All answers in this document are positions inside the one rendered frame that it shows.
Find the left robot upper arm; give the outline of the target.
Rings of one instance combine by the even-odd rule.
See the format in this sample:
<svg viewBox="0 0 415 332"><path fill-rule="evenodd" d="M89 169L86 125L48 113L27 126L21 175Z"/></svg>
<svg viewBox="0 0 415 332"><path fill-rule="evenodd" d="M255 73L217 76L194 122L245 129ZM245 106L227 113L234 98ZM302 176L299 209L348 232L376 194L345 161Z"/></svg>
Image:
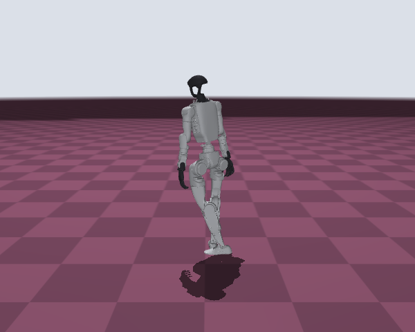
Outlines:
<svg viewBox="0 0 415 332"><path fill-rule="evenodd" d="M187 143L191 140L192 117L195 115L195 105L184 107L181 111L183 117L183 134L186 135Z"/></svg>

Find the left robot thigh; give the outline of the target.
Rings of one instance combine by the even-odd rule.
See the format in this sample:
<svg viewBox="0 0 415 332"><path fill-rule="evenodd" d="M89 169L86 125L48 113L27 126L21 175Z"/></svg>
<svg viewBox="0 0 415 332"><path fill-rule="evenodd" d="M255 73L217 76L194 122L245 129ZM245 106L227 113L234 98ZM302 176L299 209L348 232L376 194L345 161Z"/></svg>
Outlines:
<svg viewBox="0 0 415 332"><path fill-rule="evenodd" d="M189 168L190 185L193 196L200 209L204 212L204 207L207 204L212 204L216 211L216 205L211 201L205 200L205 180L202 175L207 171L207 163L205 159L199 159L192 163Z"/></svg>

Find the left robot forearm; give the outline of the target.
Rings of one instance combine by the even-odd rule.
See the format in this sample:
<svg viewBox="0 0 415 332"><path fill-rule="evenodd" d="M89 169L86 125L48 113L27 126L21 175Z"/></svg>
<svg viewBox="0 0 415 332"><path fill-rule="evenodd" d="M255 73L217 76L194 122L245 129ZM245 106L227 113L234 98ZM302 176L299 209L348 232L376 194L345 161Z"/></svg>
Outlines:
<svg viewBox="0 0 415 332"><path fill-rule="evenodd" d="M178 155L178 163L177 166L180 168L181 163L185 163L186 166L186 160L187 160L187 153L189 146L187 145L187 138L185 134L181 134L179 136L179 155Z"/></svg>

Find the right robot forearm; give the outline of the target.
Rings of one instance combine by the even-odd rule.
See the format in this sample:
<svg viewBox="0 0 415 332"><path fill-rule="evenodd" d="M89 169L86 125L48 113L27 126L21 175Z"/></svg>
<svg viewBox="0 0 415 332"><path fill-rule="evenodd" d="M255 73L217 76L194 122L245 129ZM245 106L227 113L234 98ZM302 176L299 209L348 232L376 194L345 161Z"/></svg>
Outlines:
<svg viewBox="0 0 415 332"><path fill-rule="evenodd" d="M228 157L227 156L227 151L229 151L228 150L228 146L227 146L227 142L226 142L226 134L225 134L225 130L224 130L224 133L223 134L221 134L221 136L219 136L218 138L218 141L219 141L219 149L220 149L220 151L221 151L221 153L222 153L222 156L225 158L225 157Z"/></svg>

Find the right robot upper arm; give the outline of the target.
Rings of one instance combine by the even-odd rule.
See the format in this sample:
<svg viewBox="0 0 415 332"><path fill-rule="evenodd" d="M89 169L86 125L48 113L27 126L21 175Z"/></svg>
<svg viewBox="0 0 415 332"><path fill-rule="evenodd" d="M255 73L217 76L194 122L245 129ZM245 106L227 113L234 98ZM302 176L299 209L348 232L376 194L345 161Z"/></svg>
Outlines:
<svg viewBox="0 0 415 332"><path fill-rule="evenodd" d="M221 134L224 133L223 117L222 117L222 113L221 113L222 106L221 106L220 102L218 102L218 101L214 101L214 102L216 104L216 109L217 109L217 114L218 114L218 121L219 121L219 134L218 135L221 135Z"/></svg>

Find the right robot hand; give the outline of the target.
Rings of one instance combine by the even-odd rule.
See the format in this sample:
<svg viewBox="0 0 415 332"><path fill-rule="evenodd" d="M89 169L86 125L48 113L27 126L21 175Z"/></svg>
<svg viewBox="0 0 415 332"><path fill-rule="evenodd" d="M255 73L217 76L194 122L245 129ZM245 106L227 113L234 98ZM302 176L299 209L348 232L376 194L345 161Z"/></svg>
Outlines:
<svg viewBox="0 0 415 332"><path fill-rule="evenodd" d="M230 160L231 157L230 157L230 152L229 151L227 151L227 156L228 157L225 157L224 158L224 159L226 159L228 161L228 167L226 168L225 176L230 176L231 174L234 173L234 167L233 167L232 161Z"/></svg>

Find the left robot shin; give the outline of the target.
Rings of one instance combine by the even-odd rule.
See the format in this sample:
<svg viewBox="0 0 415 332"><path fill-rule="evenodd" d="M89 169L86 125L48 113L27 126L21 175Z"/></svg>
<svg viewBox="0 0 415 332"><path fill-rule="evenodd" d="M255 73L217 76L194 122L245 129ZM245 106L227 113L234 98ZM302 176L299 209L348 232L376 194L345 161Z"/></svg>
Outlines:
<svg viewBox="0 0 415 332"><path fill-rule="evenodd" d="M205 219L205 222L210 230L210 232L212 233L215 241L217 242L219 248L224 248L224 242L223 242L223 238L221 236L221 224L219 222L219 218L217 213L215 212L215 208L212 204L207 204L204 207L204 213L201 210L203 217ZM220 247L221 245L221 247Z"/></svg>

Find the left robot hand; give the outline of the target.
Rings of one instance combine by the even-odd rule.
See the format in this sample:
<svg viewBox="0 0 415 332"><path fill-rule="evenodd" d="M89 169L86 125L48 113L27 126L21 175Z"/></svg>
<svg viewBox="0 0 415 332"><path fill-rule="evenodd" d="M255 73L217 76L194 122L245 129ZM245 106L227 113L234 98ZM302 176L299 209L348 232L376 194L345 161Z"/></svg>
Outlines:
<svg viewBox="0 0 415 332"><path fill-rule="evenodd" d="M181 187L183 187L184 189L188 189L188 187L186 187L185 184L184 184L184 174L183 174L183 171L185 171L185 163L181 163L180 164L180 168L178 168L178 179L180 181Z"/></svg>

